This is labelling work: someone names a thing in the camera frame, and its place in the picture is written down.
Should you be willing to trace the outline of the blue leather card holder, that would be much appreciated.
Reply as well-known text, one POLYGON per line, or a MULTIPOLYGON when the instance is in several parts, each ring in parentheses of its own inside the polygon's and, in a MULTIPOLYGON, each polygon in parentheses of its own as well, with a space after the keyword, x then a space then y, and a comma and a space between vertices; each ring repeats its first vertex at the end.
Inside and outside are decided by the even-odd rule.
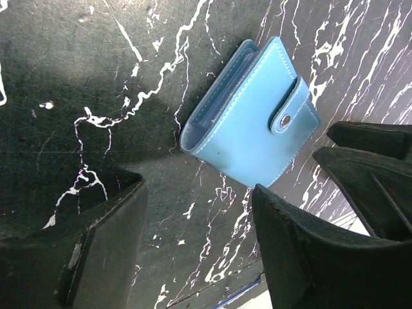
POLYGON ((233 180, 271 186, 321 125, 278 37, 243 41, 185 123, 180 147, 233 180))

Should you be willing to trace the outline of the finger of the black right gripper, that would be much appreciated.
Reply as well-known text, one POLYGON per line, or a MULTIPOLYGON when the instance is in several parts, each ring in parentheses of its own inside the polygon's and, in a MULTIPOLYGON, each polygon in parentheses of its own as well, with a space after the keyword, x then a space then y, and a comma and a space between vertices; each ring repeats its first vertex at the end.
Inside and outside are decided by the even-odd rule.
POLYGON ((323 147, 313 158, 371 236, 411 239, 410 161, 345 147, 323 147))
POLYGON ((337 122, 328 129, 327 136, 339 147, 411 159, 410 125, 337 122))

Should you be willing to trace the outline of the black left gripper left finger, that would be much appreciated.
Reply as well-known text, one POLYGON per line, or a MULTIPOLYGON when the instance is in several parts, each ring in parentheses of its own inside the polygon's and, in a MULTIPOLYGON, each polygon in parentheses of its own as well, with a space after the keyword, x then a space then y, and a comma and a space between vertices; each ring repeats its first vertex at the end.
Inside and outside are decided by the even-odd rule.
POLYGON ((125 308, 148 204, 138 173, 114 197, 26 237, 1 240, 2 308, 125 308))

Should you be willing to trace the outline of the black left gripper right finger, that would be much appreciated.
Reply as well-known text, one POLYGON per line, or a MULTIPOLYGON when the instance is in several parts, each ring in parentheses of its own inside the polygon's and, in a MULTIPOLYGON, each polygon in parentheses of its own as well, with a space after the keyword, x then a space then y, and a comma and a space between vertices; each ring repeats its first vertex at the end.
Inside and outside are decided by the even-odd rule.
POLYGON ((387 223, 365 236, 252 192, 257 240, 274 308, 410 308, 411 233, 387 223))

